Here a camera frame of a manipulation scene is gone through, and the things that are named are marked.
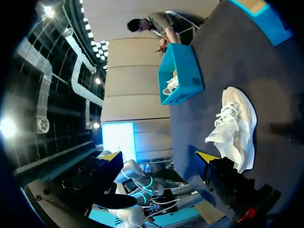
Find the red component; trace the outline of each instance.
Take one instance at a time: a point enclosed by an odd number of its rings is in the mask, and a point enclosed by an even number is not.
[[[252,219],[257,213],[257,211],[254,210],[253,208],[249,208],[248,211],[243,215],[243,217],[241,217],[241,219],[237,222],[240,223],[241,221],[245,220],[245,219]]]

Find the spotlight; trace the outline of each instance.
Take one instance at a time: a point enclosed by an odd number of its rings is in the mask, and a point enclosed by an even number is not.
[[[54,11],[52,10],[52,7],[50,7],[50,6],[45,6],[44,7],[44,11],[45,11],[45,13],[46,13],[46,15],[47,15],[47,17],[48,18],[53,18],[53,16],[54,16]]]
[[[4,137],[13,137],[16,134],[15,123],[11,119],[5,118],[0,123],[0,130],[2,131]]]
[[[96,84],[98,84],[98,85],[100,85],[100,83],[101,83],[101,81],[100,81],[99,78],[96,78],[96,79],[95,79],[95,82],[96,82]]]
[[[100,124],[99,124],[99,123],[95,123],[95,124],[93,125],[93,127],[97,129],[97,128],[100,127]]]

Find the beige wall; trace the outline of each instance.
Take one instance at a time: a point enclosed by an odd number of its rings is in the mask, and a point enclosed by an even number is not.
[[[133,122],[137,159],[172,156],[169,107],[160,103],[156,38],[110,41],[101,122]]]
[[[101,120],[168,118],[160,104],[157,72],[161,56],[156,38],[127,38],[110,42]]]
[[[172,10],[206,18],[219,0],[83,0],[96,42],[130,37],[151,37],[149,33],[131,33],[126,23],[145,18],[152,12]]]

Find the t-shirt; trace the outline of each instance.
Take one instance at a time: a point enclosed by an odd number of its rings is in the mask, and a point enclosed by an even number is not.
[[[148,17],[148,20],[153,25],[152,29],[154,31],[156,31],[157,33],[161,34],[164,38],[167,38],[165,29],[174,25],[174,22],[170,18],[170,16],[164,12],[152,13]]]

